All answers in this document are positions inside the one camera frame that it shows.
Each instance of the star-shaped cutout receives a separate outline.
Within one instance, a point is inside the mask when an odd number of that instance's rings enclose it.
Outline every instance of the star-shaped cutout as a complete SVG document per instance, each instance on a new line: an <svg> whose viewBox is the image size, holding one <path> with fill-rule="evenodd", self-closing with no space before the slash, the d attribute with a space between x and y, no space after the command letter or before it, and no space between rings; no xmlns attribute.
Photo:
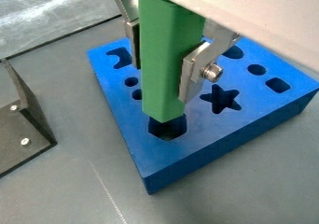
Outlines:
<svg viewBox="0 0 319 224"><path fill-rule="evenodd" d="M218 85L212 85L212 93L202 94L199 98L203 101L211 102L214 113L220 114L224 108L242 109L242 106L235 101L238 94L238 90L224 91Z"/></svg>

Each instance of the gray floor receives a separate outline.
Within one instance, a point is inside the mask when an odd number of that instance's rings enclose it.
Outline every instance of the gray floor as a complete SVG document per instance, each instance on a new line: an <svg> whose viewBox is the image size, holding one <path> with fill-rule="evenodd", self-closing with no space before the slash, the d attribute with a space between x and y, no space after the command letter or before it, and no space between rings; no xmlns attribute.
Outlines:
<svg viewBox="0 0 319 224"><path fill-rule="evenodd" d="M0 0L0 58L119 14L113 0Z"/></svg>
<svg viewBox="0 0 319 224"><path fill-rule="evenodd" d="M0 179L0 223L319 223L319 95L300 116L146 194L85 51L116 19L11 60L59 145ZM16 98L0 67L0 106Z"/></svg>

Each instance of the bolt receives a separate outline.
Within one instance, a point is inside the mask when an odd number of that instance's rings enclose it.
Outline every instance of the bolt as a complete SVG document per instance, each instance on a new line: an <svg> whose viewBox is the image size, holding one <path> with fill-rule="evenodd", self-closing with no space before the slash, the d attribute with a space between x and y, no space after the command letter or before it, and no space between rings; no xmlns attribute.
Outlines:
<svg viewBox="0 0 319 224"><path fill-rule="evenodd" d="M200 69L202 77L208 79L211 82L216 82L222 75L223 75L223 69L219 67L215 63L210 63Z"/></svg>
<svg viewBox="0 0 319 224"><path fill-rule="evenodd" d="M13 105L13 106L9 108L11 111L15 111L16 109L17 109L17 105Z"/></svg>
<svg viewBox="0 0 319 224"><path fill-rule="evenodd" d="M21 140L21 146L23 147L28 147L31 145L31 140L28 139L28 138L24 138L23 140Z"/></svg>
<svg viewBox="0 0 319 224"><path fill-rule="evenodd" d="M240 37L240 34L234 34L234 41Z"/></svg>

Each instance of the circular hole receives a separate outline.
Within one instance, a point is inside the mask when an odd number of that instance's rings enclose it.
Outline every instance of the circular hole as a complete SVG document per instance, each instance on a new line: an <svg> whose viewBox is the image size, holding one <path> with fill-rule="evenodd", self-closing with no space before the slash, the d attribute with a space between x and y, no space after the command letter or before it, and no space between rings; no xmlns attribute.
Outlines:
<svg viewBox="0 0 319 224"><path fill-rule="evenodd" d="M223 56L231 59L242 59L244 56L243 50L238 46L232 46L224 53Z"/></svg>
<svg viewBox="0 0 319 224"><path fill-rule="evenodd" d="M124 85L128 87L136 86L139 83L139 79L136 77L129 77L125 81L124 81Z"/></svg>
<svg viewBox="0 0 319 224"><path fill-rule="evenodd" d="M132 98L137 101L142 100L142 89L137 89L132 92Z"/></svg>
<svg viewBox="0 0 319 224"><path fill-rule="evenodd" d="M251 64L250 66L248 66L248 71L254 74L254 75L256 75L256 76L262 76L262 75L264 75L266 74L266 68L264 68L264 66L262 66L260 64Z"/></svg>

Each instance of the black metal bracket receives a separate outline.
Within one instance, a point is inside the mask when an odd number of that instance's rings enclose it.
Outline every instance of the black metal bracket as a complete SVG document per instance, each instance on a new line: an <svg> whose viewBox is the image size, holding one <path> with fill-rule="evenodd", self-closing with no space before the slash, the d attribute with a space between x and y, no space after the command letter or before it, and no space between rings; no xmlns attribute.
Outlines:
<svg viewBox="0 0 319 224"><path fill-rule="evenodd" d="M57 144L33 92L9 62L1 63L20 99L0 108L0 177Z"/></svg>

